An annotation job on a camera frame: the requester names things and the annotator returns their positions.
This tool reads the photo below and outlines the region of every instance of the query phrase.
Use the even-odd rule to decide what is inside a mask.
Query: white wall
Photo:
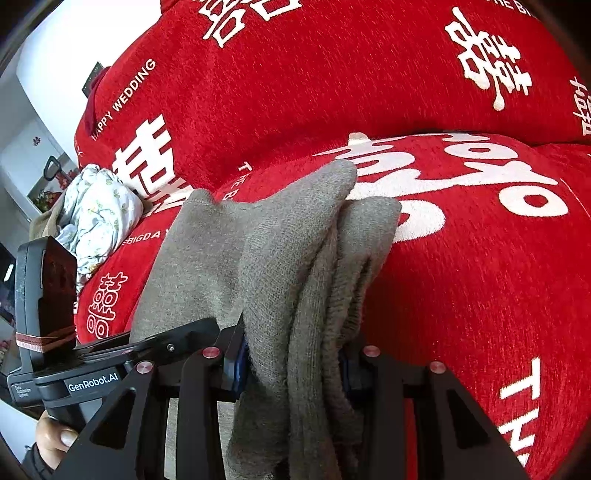
[[[0,79],[0,151],[36,116],[17,76],[5,72]]]
[[[7,191],[0,186],[0,243],[16,258],[18,247],[28,240],[27,221]]]
[[[82,87],[96,62],[110,66],[160,17],[160,0],[64,0],[27,38],[17,75],[39,117],[77,161]]]

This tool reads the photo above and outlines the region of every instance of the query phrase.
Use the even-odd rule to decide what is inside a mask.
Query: fingernail
[[[61,434],[60,434],[60,440],[61,442],[66,445],[67,447],[71,447],[72,444],[76,441],[76,438],[78,437],[78,435],[76,434],[76,432],[73,432],[71,430],[64,430]]]

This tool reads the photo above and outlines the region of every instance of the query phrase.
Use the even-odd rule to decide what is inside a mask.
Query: rubber band
[[[16,334],[17,345],[19,347],[39,353],[50,352],[75,338],[76,327],[73,325],[51,332],[49,335],[43,337],[18,332]]]

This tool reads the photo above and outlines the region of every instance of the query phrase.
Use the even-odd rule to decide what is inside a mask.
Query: gray knit fabric
[[[232,406],[219,405],[229,479],[267,478],[289,459],[292,480],[338,480],[337,449],[351,458],[348,448],[360,442],[337,353],[359,330],[400,204],[347,201],[355,182],[356,167],[335,161],[256,203],[214,203],[196,190],[163,242],[132,341],[206,316],[225,327],[244,314],[254,374],[231,435]],[[172,408],[171,447],[175,428]]]

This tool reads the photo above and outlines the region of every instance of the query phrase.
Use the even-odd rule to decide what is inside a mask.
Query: red cushion
[[[365,302],[368,339],[408,362],[443,361],[542,480],[591,414],[587,153],[489,134],[367,141],[241,173],[216,197],[253,202],[338,155],[358,165],[351,197],[399,198],[396,241]]]
[[[163,179],[145,185],[147,195],[171,176],[217,189],[244,161],[259,168],[284,163],[352,131],[383,138],[462,129],[529,144],[589,138],[573,114],[577,89],[586,98],[570,83],[577,72],[517,1],[336,0],[301,7],[298,0],[265,1],[180,0],[168,9],[99,84],[96,140],[80,126],[80,162],[111,167],[121,148],[122,161],[130,163],[132,151],[125,149],[136,130],[161,115],[174,161]],[[205,13],[214,4],[216,13],[233,5],[222,21],[243,15],[244,28],[223,48],[213,36],[203,39],[216,15]],[[266,17],[265,8],[274,16]],[[471,50],[480,60],[463,57],[462,31],[470,36],[470,28],[485,42]],[[473,74],[462,61],[473,72],[478,61],[482,75],[465,78]],[[519,88],[508,80],[512,71],[523,74]],[[493,107],[498,78],[500,111]],[[131,163],[121,176],[139,183],[139,167]],[[139,176],[147,182],[148,173]]]
[[[131,329],[135,307],[179,207],[144,218],[85,285],[74,316],[82,343]]]

